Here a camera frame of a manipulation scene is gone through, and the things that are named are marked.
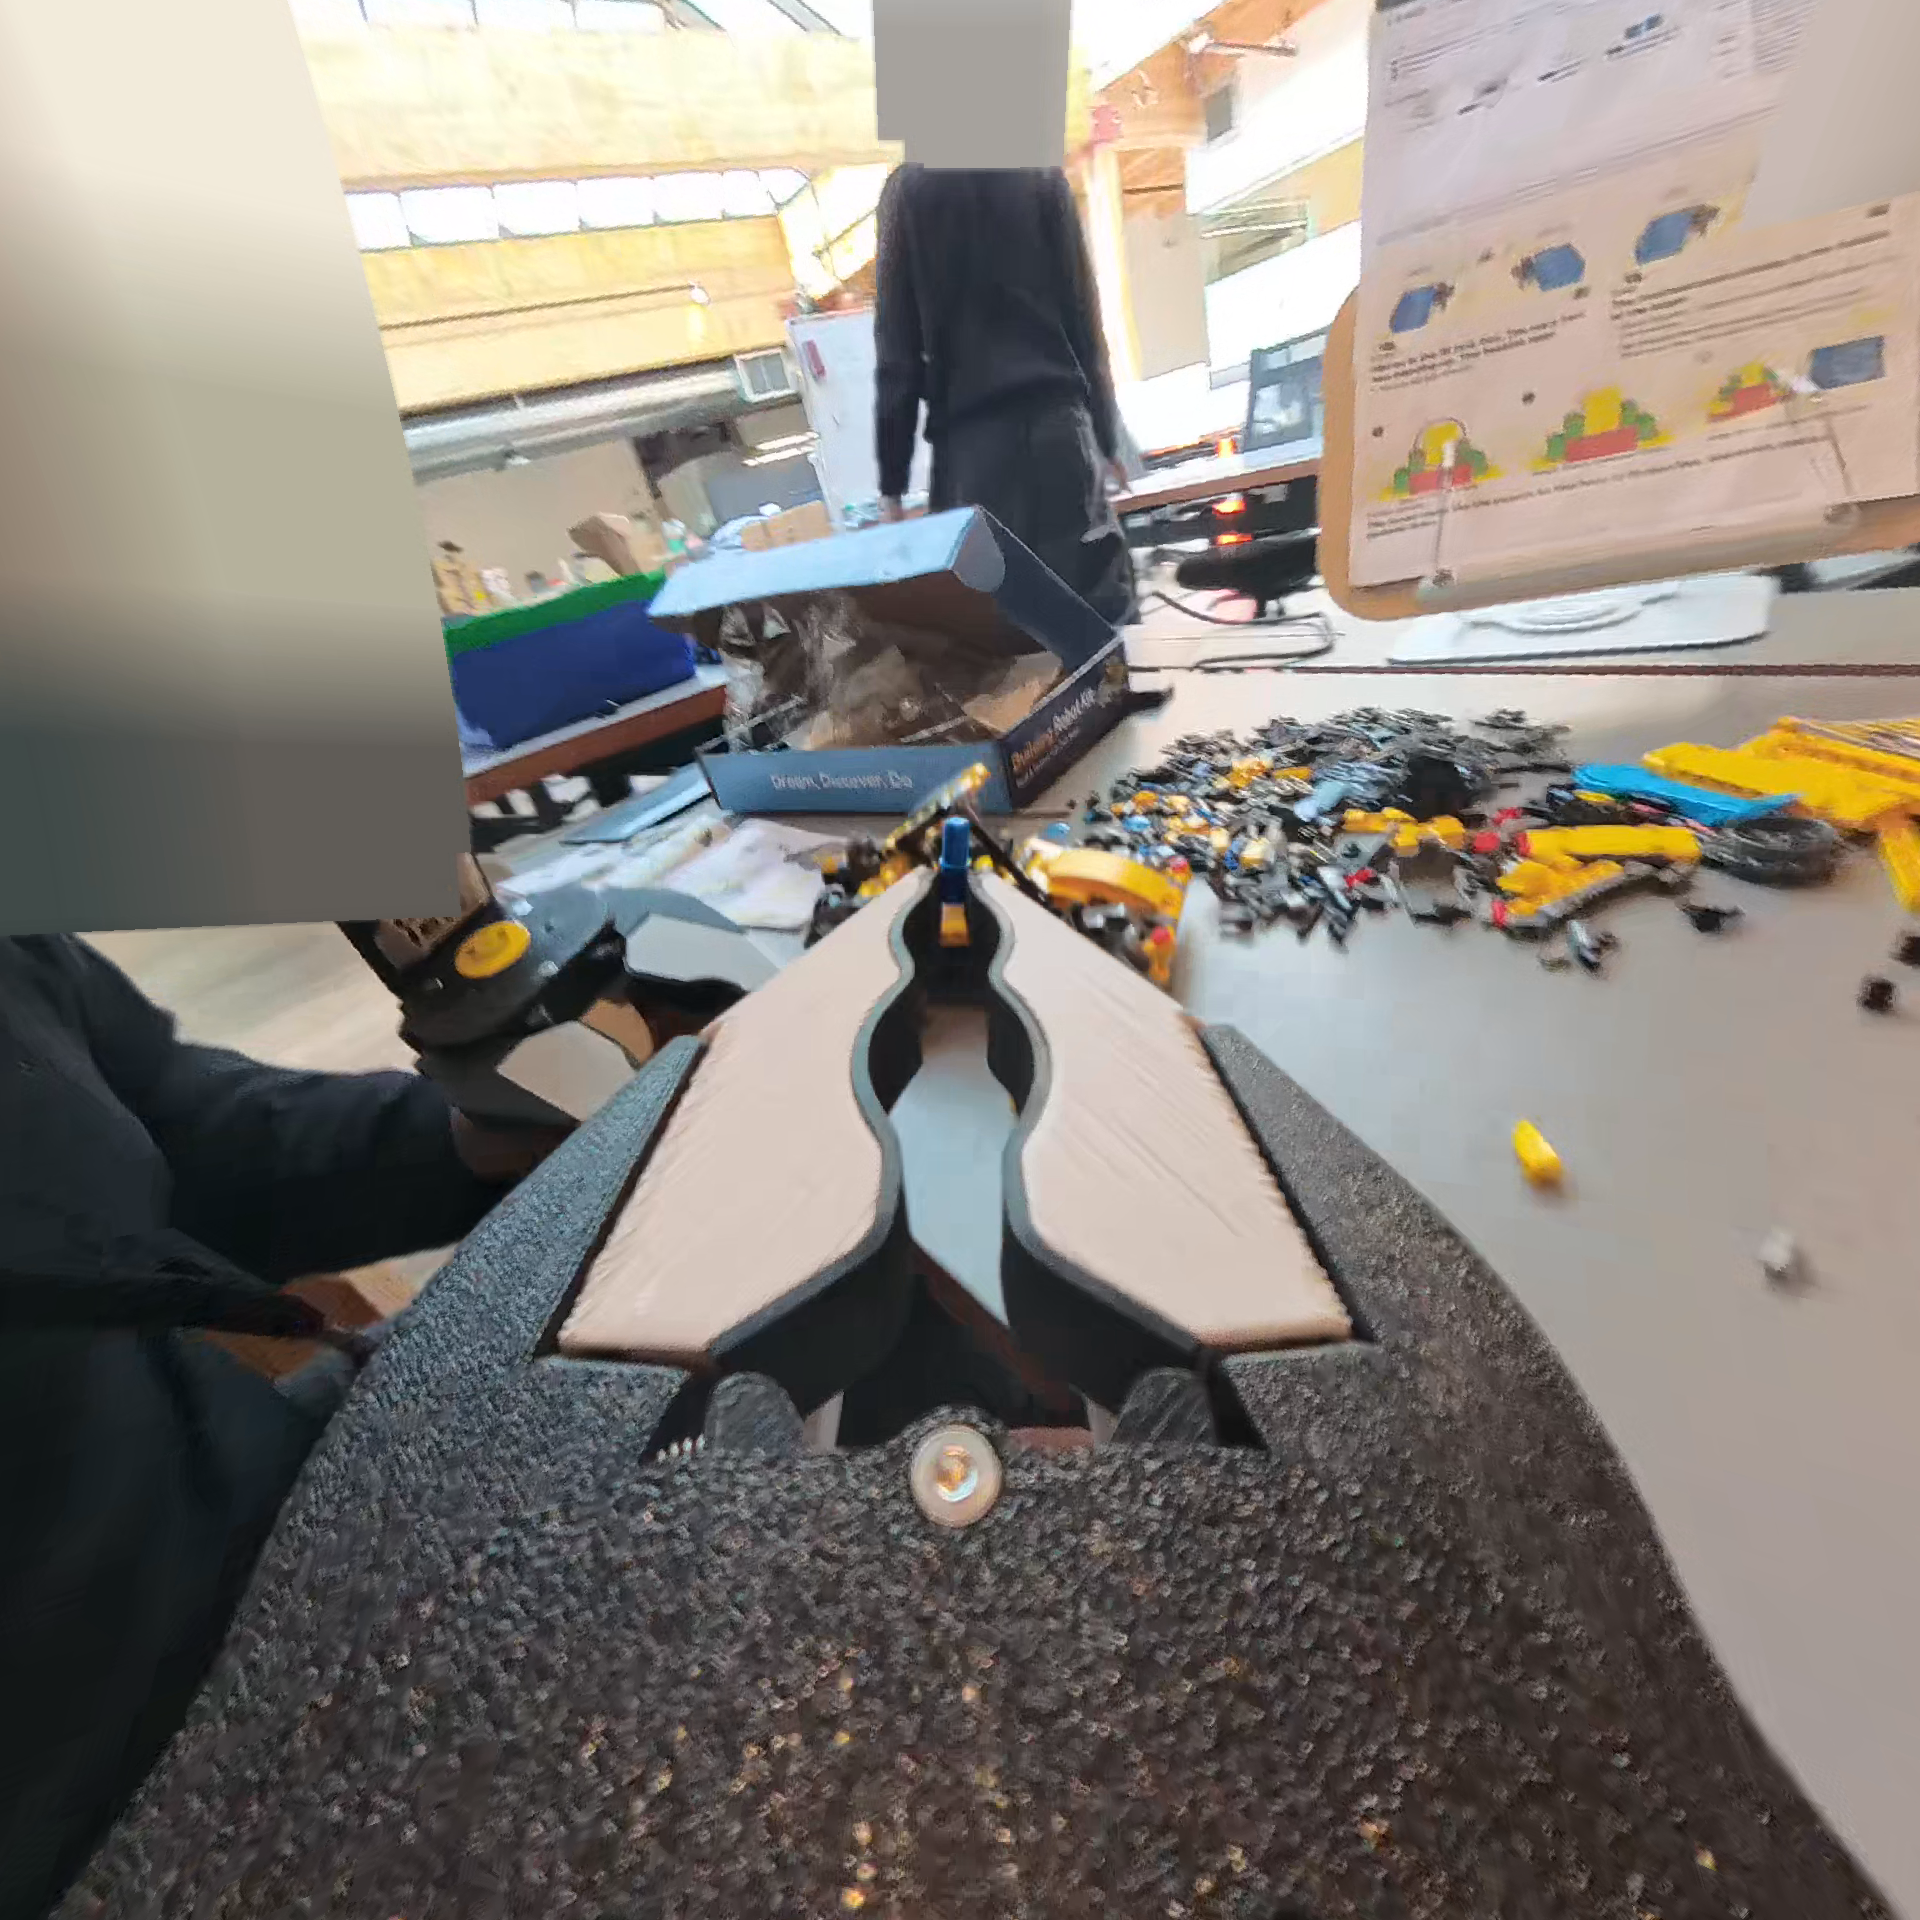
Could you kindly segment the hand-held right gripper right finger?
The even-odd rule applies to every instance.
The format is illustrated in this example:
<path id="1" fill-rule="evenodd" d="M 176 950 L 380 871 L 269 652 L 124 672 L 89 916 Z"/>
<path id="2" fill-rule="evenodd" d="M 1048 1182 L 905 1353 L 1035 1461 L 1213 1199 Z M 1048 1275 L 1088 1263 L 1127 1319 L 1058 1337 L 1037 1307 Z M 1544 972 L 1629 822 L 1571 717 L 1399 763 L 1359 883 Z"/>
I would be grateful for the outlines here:
<path id="1" fill-rule="evenodd" d="M 995 1070 L 1024 1079 L 1004 1198 L 1044 1278 L 1176 1353 L 1354 1339 L 1197 1022 L 1012 883 L 981 876 L 979 903 Z"/>

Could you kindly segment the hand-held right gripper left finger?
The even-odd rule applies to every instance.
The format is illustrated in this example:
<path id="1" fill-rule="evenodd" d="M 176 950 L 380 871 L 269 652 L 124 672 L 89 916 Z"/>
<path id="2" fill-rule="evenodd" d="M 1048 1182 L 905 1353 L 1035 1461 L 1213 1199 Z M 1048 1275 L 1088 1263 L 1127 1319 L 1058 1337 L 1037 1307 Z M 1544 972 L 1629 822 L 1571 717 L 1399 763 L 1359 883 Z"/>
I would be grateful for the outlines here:
<path id="1" fill-rule="evenodd" d="M 706 1027 L 584 1263 L 561 1356 L 852 1364 L 891 1341 L 919 907 L 909 873 Z"/>

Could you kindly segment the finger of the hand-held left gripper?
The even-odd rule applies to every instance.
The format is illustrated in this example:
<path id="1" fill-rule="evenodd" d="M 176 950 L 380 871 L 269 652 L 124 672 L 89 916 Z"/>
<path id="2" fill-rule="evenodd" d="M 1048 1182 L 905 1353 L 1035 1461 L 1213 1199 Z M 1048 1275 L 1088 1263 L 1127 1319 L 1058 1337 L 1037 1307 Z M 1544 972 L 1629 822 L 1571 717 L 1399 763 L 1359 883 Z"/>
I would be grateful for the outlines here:
<path id="1" fill-rule="evenodd" d="M 779 963 L 708 903 L 660 887 L 608 889 L 626 973 L 684 989 L 757 991 Z"/>
<path id="2" fill-rule="evenodd" d="M 650 1024 L 628 1004 L 602 998 L 584 1017 L 420 1053 L 423 1073 L 481 1124 L 591 1120 L 650 1063 Z"/>

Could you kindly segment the yellow toy block vehicle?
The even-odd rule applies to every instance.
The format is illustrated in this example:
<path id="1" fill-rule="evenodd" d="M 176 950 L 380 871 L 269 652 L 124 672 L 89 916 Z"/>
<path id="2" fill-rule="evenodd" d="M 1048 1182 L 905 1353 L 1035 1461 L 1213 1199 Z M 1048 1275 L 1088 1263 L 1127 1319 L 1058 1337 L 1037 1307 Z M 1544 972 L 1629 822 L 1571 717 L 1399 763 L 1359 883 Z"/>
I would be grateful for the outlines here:
<path id="1" fill-rule="evenodd" d="M 1173 991 L 1179 957 L 1179 921 L 1189 887 L 1183 856 L 1169 871 L 1153 868 L 1125 853 L 1082 847 L 1068 827 L 1052 824 L 1008 844 L 987 827 L 981 806 L 991 780 L 983 760 L 931 788 L 884 836 L 850 836 L 841 853 L 823 859 L 823 895 L 812 909 L 802 945 L 812 948 L 847 926 L 867 903 L 888 894 L 909 873 L 933 873 L 931 942 L 937 969 L 963 980 L 987 966 L 987 921 L 969 901 L 971 943 L 963 950 L 939 945 L 937 856 L 941 821 L 964 811 L 971 821 L 971 884 L 983 877 L 1007 880 L 1020 899 L 1088 937 L 1104 952 L 1138 972 L 1162 991 Z"/>

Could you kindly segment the pile of small dark pieces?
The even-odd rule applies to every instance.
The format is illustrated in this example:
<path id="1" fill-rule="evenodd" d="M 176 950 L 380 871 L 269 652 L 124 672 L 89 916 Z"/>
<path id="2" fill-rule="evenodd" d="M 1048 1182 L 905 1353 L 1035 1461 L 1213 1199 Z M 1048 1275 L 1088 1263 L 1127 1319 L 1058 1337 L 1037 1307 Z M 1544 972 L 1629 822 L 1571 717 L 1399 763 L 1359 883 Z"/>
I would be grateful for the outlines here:
<path id="1" fill-rule="evenodd" d="M 1717 937 L 1741 904 L 1715 880 L 1767 889 L 1709 863 L 1709 832 L 1652 806 L 1580 795 L 1569 731 L 1498 708 L 1348 708 L 1250 731 L 1187 733 L 1084 806 L 1069 836 L 1169 871 L 1211 894 L 1216 929 L 1323 933 L 1335 948 L 1370 916 L 1420 928 L 1489 928 L 1546 969 L 1600 973 L 1617 950 L 1603 915 L 1625 901 L 1674 904 Z"/>

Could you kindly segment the person's left forearm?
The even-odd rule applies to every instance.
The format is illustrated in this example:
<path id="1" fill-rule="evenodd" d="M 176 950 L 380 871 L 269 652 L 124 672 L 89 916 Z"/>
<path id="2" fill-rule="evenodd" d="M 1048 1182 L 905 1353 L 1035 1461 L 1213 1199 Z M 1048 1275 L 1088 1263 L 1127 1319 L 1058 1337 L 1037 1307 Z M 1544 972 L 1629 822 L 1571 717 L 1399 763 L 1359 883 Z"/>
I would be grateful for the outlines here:
<path id="1" fill-rule="evenodd" d="M 525 1171 L 413 1071 L 185 1040 L 75 935 L 2 942 L 5 1292 L 276 1286 L 466 1237 Z"/>

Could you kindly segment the neighbouring desk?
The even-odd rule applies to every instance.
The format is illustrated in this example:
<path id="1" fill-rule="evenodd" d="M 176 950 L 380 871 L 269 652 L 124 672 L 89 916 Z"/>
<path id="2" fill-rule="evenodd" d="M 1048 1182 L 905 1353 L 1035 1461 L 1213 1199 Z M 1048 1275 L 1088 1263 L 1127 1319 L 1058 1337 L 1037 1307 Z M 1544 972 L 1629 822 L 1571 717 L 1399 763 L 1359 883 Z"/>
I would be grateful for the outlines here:
<path id="1" fill-rule="evenodd" d="M 508 750 L 465 750 L 465 799 L 468 809 L 530 793 L 548 776 L 580 776 L 602 760 L 631 757 L 659 741 L 685 735 L 723 720 L 727 677 L 699 668 L 680 685 L 640 701 L 586 717 L 563 729 L 530 735 Z"/>

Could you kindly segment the grey desk with wooden edge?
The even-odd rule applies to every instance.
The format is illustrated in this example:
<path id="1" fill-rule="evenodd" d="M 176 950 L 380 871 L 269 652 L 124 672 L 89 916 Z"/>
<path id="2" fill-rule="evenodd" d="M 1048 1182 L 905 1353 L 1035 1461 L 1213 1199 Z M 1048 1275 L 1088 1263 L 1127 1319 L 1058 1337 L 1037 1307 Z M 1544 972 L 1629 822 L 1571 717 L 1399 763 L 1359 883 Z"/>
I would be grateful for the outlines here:
<path id="1" fill-rule="evenodd" d="M 514 1532 L 514 1911 L 1915 1915 L 1915 1040 L 1669 966 L 1256 1020 L 1371 1331 L 1237 1363 L 1256 1447 L 1008 1437 L 949 1529 L 904 1437 L 711 1444 Z"/>

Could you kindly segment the instruction booklet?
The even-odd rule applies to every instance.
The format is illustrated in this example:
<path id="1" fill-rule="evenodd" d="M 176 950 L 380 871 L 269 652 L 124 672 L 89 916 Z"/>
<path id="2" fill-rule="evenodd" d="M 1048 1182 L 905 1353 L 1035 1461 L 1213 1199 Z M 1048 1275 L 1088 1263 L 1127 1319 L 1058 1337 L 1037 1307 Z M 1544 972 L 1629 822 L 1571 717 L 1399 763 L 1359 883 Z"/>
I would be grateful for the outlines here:
<path id="1" fill-rule="evenodd" d="M 823 895 L 823 859 L 841 853 L 841 833 L 792 822 L 716 814 L 691 819 L 631 844 L 548 847 L 522 862 L 495 859 L 499 891 L 530 899 L 568 884 L 596 894 L 669 891 L 692 899 L 748 929 L 800 933 Z"/>

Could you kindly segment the blue cardboard box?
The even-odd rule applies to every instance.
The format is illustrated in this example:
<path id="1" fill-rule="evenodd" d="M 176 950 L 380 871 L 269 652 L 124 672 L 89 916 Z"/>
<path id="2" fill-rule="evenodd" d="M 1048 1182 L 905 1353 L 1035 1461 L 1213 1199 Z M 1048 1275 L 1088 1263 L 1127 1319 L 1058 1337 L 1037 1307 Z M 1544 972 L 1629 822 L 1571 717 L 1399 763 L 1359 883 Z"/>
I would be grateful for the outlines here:
<path id="1" fill-rule="evenodd" d="M 1131 704 L 1123 635 L 981 510 L 877 523 L 802 543 L 716 551 L 672 574 L 657 621 L 713 652 L 723 612 L 848 593 L 871 616 L 949 637 L 1050 652 L 1068 677 L 1002 737 L 839 752 L 701 750 L 723 809 L 743 814 L 898 814 L 987 763 L 986 809 L 1016 811 L 1065 776 Z"/>

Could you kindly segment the blue and green storage bins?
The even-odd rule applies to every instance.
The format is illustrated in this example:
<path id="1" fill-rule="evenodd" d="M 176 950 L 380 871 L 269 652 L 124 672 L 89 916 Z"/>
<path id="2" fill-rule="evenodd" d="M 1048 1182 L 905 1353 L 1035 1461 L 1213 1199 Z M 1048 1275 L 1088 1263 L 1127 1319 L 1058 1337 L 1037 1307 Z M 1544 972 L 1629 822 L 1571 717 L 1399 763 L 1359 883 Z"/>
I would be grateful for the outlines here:
<path id="1" fill-rule="evenodd" d="M 651 616 L 665 576 L 572 588 L 442 621 L 465 755 L 497 755 L 698 677 L 698 648 Z"/>

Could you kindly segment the clear plastic bags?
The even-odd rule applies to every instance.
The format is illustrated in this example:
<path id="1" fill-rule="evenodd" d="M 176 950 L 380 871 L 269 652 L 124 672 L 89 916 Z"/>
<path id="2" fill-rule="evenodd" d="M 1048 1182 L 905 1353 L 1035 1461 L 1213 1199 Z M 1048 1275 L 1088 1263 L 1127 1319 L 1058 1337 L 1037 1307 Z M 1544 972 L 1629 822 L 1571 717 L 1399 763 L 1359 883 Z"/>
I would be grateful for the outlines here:
<path id="1" fill-rule="evenodd" d="M 729 752 L 839 752 L 1002 737 L 1068 677 L 1050 652 L 949 637 L 865 612 L 831 591 L 781 612 L 723 612 Z"/>

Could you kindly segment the whiteboard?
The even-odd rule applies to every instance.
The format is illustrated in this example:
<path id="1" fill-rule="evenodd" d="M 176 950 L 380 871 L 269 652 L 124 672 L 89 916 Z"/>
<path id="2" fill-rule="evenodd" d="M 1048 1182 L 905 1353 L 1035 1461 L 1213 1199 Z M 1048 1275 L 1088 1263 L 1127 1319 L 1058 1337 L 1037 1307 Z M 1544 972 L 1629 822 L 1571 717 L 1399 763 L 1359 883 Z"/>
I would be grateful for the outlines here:
<path id="1" fill-rule="evenodd" d="M 802 312 L 784 324 L 784 337 L 823 502 L 841 529 L 869 526 L 881 511 L 873 308 Z"/>

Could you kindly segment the person's torso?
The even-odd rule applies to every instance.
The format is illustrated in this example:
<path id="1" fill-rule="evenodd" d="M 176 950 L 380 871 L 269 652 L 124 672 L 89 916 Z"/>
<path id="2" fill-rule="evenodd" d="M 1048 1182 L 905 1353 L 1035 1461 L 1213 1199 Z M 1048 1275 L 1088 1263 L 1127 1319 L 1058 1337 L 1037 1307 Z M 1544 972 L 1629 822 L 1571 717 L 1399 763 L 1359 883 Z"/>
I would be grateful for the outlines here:
<path id="1" fill-rule="evenodd" d="M 5 1915 L 42 1915 L 167 1742 L 313 1423 L 185 1334 L 276 1286 L 5 1292 Z"/>

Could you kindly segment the blue curved piece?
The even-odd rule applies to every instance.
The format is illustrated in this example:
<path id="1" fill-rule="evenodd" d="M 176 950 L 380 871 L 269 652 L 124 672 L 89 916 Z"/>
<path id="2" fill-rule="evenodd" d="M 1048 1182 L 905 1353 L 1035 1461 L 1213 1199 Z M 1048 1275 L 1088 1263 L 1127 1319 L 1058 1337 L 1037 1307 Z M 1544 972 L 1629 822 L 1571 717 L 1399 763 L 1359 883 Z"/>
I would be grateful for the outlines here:
<path id="1" fill-rule="evenodd" d="M 1663 811 L 1698 830 L 1717 832 L 1785 816 L 1800 795 L 1745 798 L 1720 788 L 1655 775 L 1637 763 L 1583 760 L 1571 771 L 1576 793 Z"/>

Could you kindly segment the group of yellow beams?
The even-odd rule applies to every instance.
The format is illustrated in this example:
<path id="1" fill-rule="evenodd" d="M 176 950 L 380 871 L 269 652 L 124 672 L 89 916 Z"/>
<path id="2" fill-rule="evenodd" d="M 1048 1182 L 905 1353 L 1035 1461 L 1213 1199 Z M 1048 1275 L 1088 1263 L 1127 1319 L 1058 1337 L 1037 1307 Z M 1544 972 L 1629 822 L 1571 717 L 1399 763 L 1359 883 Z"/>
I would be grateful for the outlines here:
<path id="1" fill-rule="evenodd" d="M 1915 731 L 1907 741 L 1873 729 L 1825 726 L 1785 717 L 1732 750 L 1691 741 L 1642 757 L 1650 775 L 1759 801 L 1749 821 L 1709 832 L 1707 859 L 1721 873 L 1754 883 L 1818 883 L 1841 853 L 1867 844 L 1879 856 L 1895 903 L 1917 912 L 1917 771 Z"/>

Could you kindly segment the wooden board with instruction sheet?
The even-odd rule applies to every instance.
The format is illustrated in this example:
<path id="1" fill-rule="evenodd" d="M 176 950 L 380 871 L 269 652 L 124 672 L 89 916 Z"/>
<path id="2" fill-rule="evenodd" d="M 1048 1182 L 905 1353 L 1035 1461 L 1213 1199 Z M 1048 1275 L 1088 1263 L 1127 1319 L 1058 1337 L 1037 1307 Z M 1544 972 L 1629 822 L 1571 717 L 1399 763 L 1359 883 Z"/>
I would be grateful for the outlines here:
<path id="1" fill-rule="evenodd" d="M 1915 547 L 1915 189 L 1756 209 L 1915 4 L 1377 4 L 1320 557 L 1359 616 Z"/>

